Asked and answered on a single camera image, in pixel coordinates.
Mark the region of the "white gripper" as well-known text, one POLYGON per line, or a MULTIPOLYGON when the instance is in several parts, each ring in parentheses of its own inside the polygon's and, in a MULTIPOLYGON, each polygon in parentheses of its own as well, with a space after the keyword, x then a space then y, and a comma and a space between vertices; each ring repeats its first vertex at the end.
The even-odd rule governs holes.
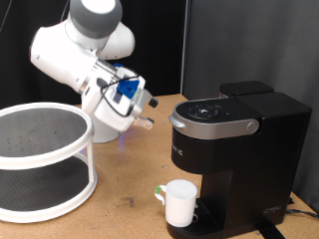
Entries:
POLYGON ((89 79, 82 93, 82 110, 94 116, 97 121, 116 131, 127 130, 132 123, 151 129, 154 121, 150 118, 132 115, 132 98, 136 93, 136 78, 115 79, 110 82, 102 78, 89 79))

